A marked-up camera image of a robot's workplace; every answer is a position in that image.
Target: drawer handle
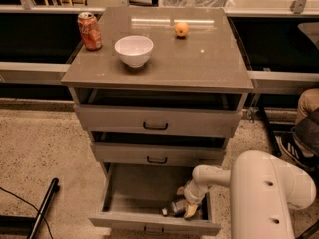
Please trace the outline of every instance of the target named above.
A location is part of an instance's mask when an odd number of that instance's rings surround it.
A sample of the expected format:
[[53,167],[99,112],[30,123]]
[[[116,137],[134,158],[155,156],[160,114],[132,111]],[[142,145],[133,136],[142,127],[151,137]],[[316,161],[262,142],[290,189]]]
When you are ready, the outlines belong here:
[[147,231],[147,226],[144,226],[144,233],[146,235],[162,236],[164,232],[165,232],[164,228],[161,229],[161,232]]
[[164,126],[154,126],[154,125],[147,125],[146,122],[143,123],[143,128],[145,130],[156,130],[156,131],[165,131],[168,130],[168,123]]
[[168,162],[168,157],[164,160],[164,161],[155,161],[155,160],[151,160],[148,156],[147,156],[147,162],[148,163],[156,163],[156,164],[166,164]]

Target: gray cabinet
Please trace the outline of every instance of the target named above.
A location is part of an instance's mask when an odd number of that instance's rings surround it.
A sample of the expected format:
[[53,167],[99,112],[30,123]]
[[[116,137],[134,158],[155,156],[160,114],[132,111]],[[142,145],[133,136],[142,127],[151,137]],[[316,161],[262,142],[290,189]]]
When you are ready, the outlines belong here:
[[[172,23],[155,24],[177,17],[195,22],[185,40],[176,38]],[[209,195],[191,220],[164,217],[161,210],[178,199],[178,188],[192,179],[195,166],[222,164],[252,90],[224,12],[108,8],[100,28],[102,49],[82,48],[62,80],[106,176],[100,212],[91,222],[153,235],[216,235],[220,225]],[[148,62],[134,71],[113,48],[121,35],[131,34],[148,35],[155,44]],[[189,63],[180,63],[174,50],[185,45]]]

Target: concrete floor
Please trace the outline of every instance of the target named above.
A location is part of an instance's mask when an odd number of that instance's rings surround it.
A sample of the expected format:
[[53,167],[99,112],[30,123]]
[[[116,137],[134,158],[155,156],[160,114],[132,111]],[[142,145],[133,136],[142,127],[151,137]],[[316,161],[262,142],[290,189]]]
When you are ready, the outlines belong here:
[[[89,138],[80,127],[72,102],[1,99],[0,140],[2,188],[39,207],[51,180],[59,178],[60,191],[47,215],[53,238],[109,238],[109,229],[96,228],[88,219],[99,211],[105,177],[94,160]],[[241,153],[251,149],[269,153],[272,150],[263,123],[242,120],[228,145],[222,167],[230,168]],[[231,238],[229,190],[217,186],[211,196],[216,222],[222,227],[216,238]],[[0,199],[1,215],[36,215],[32,207],[3,191],[0,191]],[[318,206],[317,199],[308,209],[291,212],[296,236],[317,221]],[[24,237],[0,235],[0,238]],[[50,238],[45,224],[38,238]],[[110,238],[158,237],[113,229]],[[199,237],[165,234],[161,238]]]

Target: black cable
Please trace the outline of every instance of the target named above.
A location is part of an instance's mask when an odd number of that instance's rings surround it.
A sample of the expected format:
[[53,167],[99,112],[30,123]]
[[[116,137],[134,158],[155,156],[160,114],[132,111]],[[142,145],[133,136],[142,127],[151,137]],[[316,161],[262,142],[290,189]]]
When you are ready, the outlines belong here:
[[21,198],[20,196],[14,194],[14,193],[12,193],[12,192],[10,192],[9,190],[4,189],[3,187],[0,187],[0,189],[1,189],[2,191],[4,191],[4,192],[10,194],[10,195],[13,195],[14,197],[18,198],[19,200],[25,202],[26,204],[29,204],[30,206],[32,206],[32,207],[37,211],[37,213],[42,216],[43,220],[45,221],[45,223],[46,223],[46,225],[47,225],[48,232],[49,232],[49,234],[50,234],[51,239],[54,239],[53,236],[52,236],[51,230],[50,230],[49,223],[48,223],[48,221],[46,220],[46,217],[42,215],[42,213],[40,212],[40,210],[39,210],[36,206],[34,206],[32,203],[28,202],[27,200]]

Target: person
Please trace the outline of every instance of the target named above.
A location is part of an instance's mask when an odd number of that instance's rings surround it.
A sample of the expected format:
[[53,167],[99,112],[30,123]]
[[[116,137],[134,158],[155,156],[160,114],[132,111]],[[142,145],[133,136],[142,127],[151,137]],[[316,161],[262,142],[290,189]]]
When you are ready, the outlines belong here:
[[319,167],[319,88],[304,91],[299,100],[295,126],[279,138],[279,146],[307,171]]

